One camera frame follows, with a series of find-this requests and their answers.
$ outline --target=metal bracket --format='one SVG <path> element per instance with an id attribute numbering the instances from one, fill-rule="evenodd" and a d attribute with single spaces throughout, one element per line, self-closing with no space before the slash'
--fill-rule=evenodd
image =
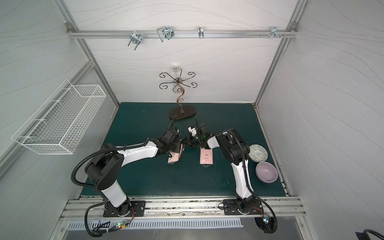
<path id="1" fill-rule="evenodd" d="M 142 217 L 145 210 L 145 201 L 131 201 L 132 208 L 135 212 L 135 217 Z M 131 217 L 133 214 L 132 211 L 129 211 L 128 214 L 124 217 Z M 112 210 L 105 209 L 103 217 L 119 217 Z"/>
<path id="2" fill-rule="evenodd" d="M 204 38 L 204 30 L 203 30 L 203 27 L 199 27 L 198 28 L 198 30 L 199 30 L 199 38 L 201 39 L 201 38 Z"/>
<path id="3" fill-rule="evenodd" d="M 297 22 L 292 22 L 289 26 L 290 31 L 297 31 Z"/>
<path id="4" fill-rule="evenodd" d="M 67 27 L 67 33 L 73 33 L 74 32 L 74 26 L 72 23 L 65 23 L 65 26 Z"/>
<path id="5" fill-rule="evenodd" d="M 133 42 L 134 44 L 136 44 L 134 50 L 136 50 L 136 48 L 138 47 L 138 45 L 141 43 L 141 37 L 139 34 L 137 33 L 131 33 L 131 39 L 129 40 L 129 43 L 128 43 L 128 46 L 130 45 L 130 43 Z"/>
<path id="6" fill-rule="evenodd" d="M 272 29 L 271 29 L 271 33 L 268 34 L 269 38 L 279 37 L 279 36 L 276 34 L 276 30 L 277 30 L 277 28 L 276 28 L 275 26 L 272 27 Z"/>
<path id="7" fill-rule="evenodd" d="M 259 210 L 254 209 L 253 207 L 257 207 L 261 211 L 263 211 L 262 203 L 257 200 L 257 202 L 251 208 L 251 211 L 247 214 L 241 213 L 237 208 L 235 199 L 224 199 L 224 215 L 261 215 L 262 213 Z"/>
<path id="8" fill-rule="evenodd" d="M 164 27 L 159 27 L 157 29 L 157 34 L 159 35 L 160 37 L 160 40 L 163 42 L 164 39 L 167 37 L 168 40 L 170 40 L 174 35 L 175 33 L 173 32 L 173 29 L 171 26 L 164 26 Z"/>

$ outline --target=wall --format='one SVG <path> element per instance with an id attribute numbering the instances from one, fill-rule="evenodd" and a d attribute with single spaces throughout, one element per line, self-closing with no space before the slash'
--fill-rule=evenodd
<path id="1" fill-rule="evenodd" d="M 49 0 L 0 7 L 0 156 L 11 136 L 66 78 L 87 62 Z"/>
<path id="2" fill-rule="evenodd" d="M 384 233 L 383 12 L 310 0 L 259 105 L 315 239 Z"/>
<path id="3" fill-rule="evenodd" d="M 65 0 L 80 30 L 270 30 L 285 29 L 296 0 L 256 1 L 76 1 Z M 275 55 L 278 39 L 143 39 L 137 50 L 128 39 L 87 40 L 117 98 L 122 102 L 175 102 L 169 80 L 172 66 L 192 71 L 198 84 L 185 102 L 254 102 Z"/>
<path id="4" fill-rule="evenodd" d="M 3 1 L 0 7 L 0 155 L 11 136 L 63 82 L 87 62 L 50 0 Z M 100 84 L 94 72 L 82 83 Z M 68 199 L 74 166 L 100 147 L 114 106 L 107 97 L 75 154 L 37 155 L 25 149 L 0 180 L 1 239 L 48 239 Z"/>

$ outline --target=jewelry stand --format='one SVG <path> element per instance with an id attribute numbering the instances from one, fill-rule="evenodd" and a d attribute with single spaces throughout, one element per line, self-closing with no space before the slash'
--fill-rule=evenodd
<path id="1" fill-rule="evenodd" d="M 184 81 L 186 81 L 186 80 L 189 80 L 189 79 L 191 79 L 191 78 L 193 78 L 194 76 L 196 76 L 196 74 L 195 73 L 193 73 L 193 72 L 189 72 L 188 73 L 188 75 L 189 76 L 192 76 L 192 77 L 190 77 L 190 78 L 187 78 L 187 79 L 181 79 L 181 73 L 182 73 L 182 70 L 180 69 L 180 68 L 173 68 L 173 70 L 174 70 L 174 72 L 178 72 L 179 70 L 180 70 L 180 75 L 179 75 L 179 77 L 177 77 L 177 78 L 173 78 L 171 75 L 169 75 L 168 73 L 160 73 L 160 77 L 161 78 L 165 78 L 166 77 L 166 75 L 168 75 L 168 76 L 170 76 L 172 79 L 173 79 L 173 81 L 172 82 L 166 82 L 166 83 L 160 83 L 160 85 L 159 85 L 159 88 L 160 89 L 167 89 L 168 88 L 168 85 L 166 85 L 167 83 L 174 83 L 175 84 L 175 86 L 173 87 L 173 89 L 172 89 L 172 91 L 174 92 L 174 93 L 177 93 L 177 94 L 181 94 L 178 98 L 177 98 L 177 100 L 176 100 L 176 102 L 177 102 L 177 104 L 178 105 L 180 105 L 180 107 L 179 108 L 174 108 L 174 109 L 171 109 L 170 111 L 169 111 L 169 117 L 171 118 L 171 119 L 173 119 L 175 116 L 176 116 L 176 118 L 175 118 L 175 120 L 180 120 L 180 119 L 183 119 L 183 118 L 188 118 L 188 117 L 191 117 L 191 116 L 193 116 L 195 113 L 196 113 L 196 109 L 193 107 L 193 106 L 191 106 L 191 105 L 187 105 L 187 106 L 182 106 L 181 105 L 181 103 L 184 101 L 184 99 L 182 98 L 183 96 L 184 96 L 184 93 L 185 93 L 185 90 L 184 90 L 184 88 L 181 86 L 181 84 L 182 85 L 184 85 L 184 86 L 187 86 L 187 87 L 190 87 L 190 88 L 195 88 L 195 87 L 197 87 L 197 83 L 195 83 L 195 82 L 191 82 L 191 85 L 192 86 L 188 86 L 188 85 L 185 85 L 183 82 Z"/>

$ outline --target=wire basket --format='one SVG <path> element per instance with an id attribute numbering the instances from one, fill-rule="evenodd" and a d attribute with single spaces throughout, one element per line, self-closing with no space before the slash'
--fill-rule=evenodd
<path id="1" fill-rule="evenodd" d="M 60 87 L 50 97 L 57 100 L 45 101 L 12 140 L 38 154 L 73 154 L 106 95 L 99 85 L 66 80 Z"/>

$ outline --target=pink box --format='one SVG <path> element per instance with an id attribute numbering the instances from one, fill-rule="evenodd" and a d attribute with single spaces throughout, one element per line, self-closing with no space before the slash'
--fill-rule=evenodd
<path id="1" fill-rule="evenodd" d="M 200 151 L 200 164 L 213 164 L 213 151 L 211 149 L 202 148 Z"/>

